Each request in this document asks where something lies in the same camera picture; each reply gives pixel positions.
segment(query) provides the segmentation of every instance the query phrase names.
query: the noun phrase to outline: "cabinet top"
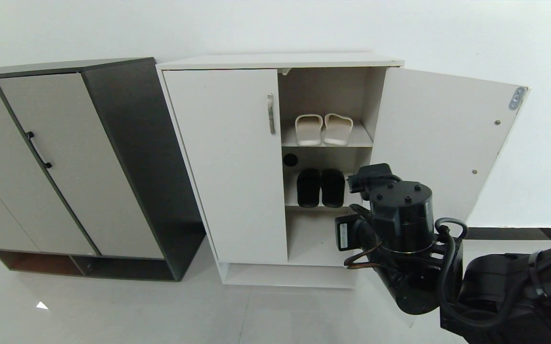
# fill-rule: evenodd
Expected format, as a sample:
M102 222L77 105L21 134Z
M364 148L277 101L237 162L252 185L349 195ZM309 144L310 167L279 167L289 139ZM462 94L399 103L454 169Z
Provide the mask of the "cabinet top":
M140 61L154 61L153 57L130 57L120 59L96 59L82 61L62 61L54 63L37 63L10 65L0 67L0 78L12 78L17 76L31 76L44 74L79 73L94 68L113 67Z
M400 67L404 61L372 52L203 55L160 63L160 70L312 67Z

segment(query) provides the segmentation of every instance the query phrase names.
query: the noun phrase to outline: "white shoe cabinet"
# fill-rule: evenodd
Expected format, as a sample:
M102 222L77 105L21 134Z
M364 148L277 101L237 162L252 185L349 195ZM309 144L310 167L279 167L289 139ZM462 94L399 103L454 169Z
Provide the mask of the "white shoe cabinet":
M435 217L466 220L526 87L402 68L373 53L200 56L157 65L223 283L352 288L335 246L342 208L297 205L305 168L389 163L433 190ZM299 147L295 118L354 119L348 146ZM283 164L287 154L294 166Z

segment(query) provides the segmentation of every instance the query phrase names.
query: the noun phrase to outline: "white slipper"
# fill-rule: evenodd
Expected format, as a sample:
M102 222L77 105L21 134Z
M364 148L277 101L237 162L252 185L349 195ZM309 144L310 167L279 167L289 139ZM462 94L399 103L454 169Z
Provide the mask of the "white slipper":
M299 146L319 146L322 143L320 137L322 117L319 115L301 115L295 120L297 132L297 144Z
M326 132L324 133L324 143L336 144L337 146L347 146L354 127L354 121L345 116L339 116L335 113L329 113L324 116Z

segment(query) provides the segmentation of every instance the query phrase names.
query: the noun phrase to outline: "shoe cabinet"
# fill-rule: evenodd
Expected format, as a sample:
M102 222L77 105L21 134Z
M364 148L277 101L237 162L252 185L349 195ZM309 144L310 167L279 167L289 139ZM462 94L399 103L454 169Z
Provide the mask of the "shoe cabinet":
M389 163L434 193L436 217L468 218L526 87L403 68L374 53L212 55L157 65L223 283L352 288L334 218L302 208L297 176ZM299 115L354 120L347 146L298 146Z
M0 68L0 260L180 280L205 231L155 60Z

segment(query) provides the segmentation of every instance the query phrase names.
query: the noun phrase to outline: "slipper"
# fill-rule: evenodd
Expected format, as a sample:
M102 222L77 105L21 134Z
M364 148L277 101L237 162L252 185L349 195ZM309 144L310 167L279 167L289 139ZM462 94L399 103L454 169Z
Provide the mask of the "slipper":
M297 117L295 120L297 144L299 146L319 146L322 143L320 131L323 122L319 115L301 115Z
M343 173L337 170L323 170L320 181L322 187L322 204L327 207L339 208L343 206L346 180Z
M313 168L303 170L297 177L297 203L301 207L317 207L320 201L320 172Z
M324 116L326 132L324 133L324 143L336 144L337 146L347 146L354 127L354 121L345 116L339 116L335 113L329 113Z

